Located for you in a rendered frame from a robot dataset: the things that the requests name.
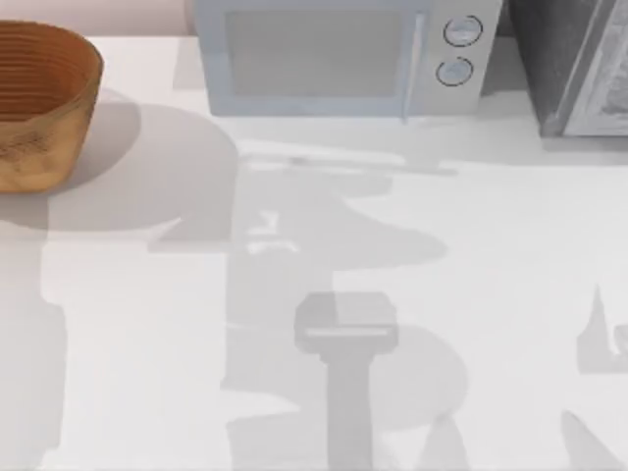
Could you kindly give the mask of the microwave door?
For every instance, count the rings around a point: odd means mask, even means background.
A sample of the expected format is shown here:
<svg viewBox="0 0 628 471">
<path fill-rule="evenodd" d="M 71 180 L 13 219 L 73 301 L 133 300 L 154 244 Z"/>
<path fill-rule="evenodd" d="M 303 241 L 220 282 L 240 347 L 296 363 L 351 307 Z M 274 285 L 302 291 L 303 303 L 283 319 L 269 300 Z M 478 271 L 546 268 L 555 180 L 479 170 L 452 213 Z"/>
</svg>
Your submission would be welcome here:
<svg viewBox="0 0 628 471">
<path fill-rule="evenodd" d="M 425 0 L 193 0 L 211 112 L 407 117 Z"/>
</svg>

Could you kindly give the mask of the microwave knob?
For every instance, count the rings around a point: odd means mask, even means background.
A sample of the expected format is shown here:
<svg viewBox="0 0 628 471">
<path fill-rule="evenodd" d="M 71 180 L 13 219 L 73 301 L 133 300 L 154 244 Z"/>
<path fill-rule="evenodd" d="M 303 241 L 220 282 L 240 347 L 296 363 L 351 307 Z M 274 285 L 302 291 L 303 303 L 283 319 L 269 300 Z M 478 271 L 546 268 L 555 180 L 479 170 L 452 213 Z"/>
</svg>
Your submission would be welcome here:
<svg viewBox="0 0 628 471">
<path fill-rule="evenodd" d="M 482 22 L 475 16 L 453 18 L 444 27 L 444 39 L 453 47 L 467 47 L 480 39 L 483 30 Z"/>
<path fill-rule="evenodd" d="M 458 87 L 474 75 L 474 65 L 464 57 L 454 57 L 442 61 L 436 68 L 436 79 L 446 87 Z"/>
</svg>

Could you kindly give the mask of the pale microwave oven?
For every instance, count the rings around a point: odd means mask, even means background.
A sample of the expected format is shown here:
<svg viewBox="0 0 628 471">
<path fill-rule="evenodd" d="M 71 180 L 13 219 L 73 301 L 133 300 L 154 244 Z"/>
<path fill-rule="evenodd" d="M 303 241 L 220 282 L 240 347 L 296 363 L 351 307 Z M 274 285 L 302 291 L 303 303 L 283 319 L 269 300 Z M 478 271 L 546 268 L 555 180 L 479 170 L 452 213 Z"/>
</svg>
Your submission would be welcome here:
<svg viewBox="0 0 628 471">
<path fill-rule="evenodd" d="M 502 0 L 425 0 L 428 11 L 423 25 L 421 56 L 410 118 L 460 116 L 478 105 L 493 49 Z M 444 39 L 446 23 L 472 15 L 483 24 L 483 34 L 467 47 L 453 47 Z M 445 60 L 464 57 L 474 65 L 474 75 L 458 87 L 446 87 L 436 79 L 436 68 Z"/>
</svg>

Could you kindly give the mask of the wooden basket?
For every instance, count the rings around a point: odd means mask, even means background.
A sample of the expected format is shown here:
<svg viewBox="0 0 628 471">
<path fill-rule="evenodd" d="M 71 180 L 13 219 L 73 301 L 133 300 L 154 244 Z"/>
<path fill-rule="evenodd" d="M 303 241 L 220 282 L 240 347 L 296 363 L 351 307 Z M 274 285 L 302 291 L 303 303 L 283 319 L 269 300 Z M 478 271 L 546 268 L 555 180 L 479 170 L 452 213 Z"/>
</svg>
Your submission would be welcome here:
<svg viewBox="0 0 628 471">
<path fill-rule="evenodd" d="M 84 36 L 0 20 L 0 194 L 42 192 L 69 178 L 103 72 L 101 53 Z"/>
</svg>

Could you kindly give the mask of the grey cabinet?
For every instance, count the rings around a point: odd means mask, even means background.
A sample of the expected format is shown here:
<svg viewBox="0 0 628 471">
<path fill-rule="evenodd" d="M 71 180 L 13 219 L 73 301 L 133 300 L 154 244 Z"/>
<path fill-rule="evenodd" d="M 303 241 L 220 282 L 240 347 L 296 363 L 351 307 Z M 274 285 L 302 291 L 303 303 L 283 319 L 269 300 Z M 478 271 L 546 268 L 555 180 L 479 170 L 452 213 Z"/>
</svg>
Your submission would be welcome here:
<svg viewBox="0 0 628 471">
<path fill-rule="evenodd" d="M 628 137 L 628 0 L 510 0 L 542 136 Z"/>
</svg>

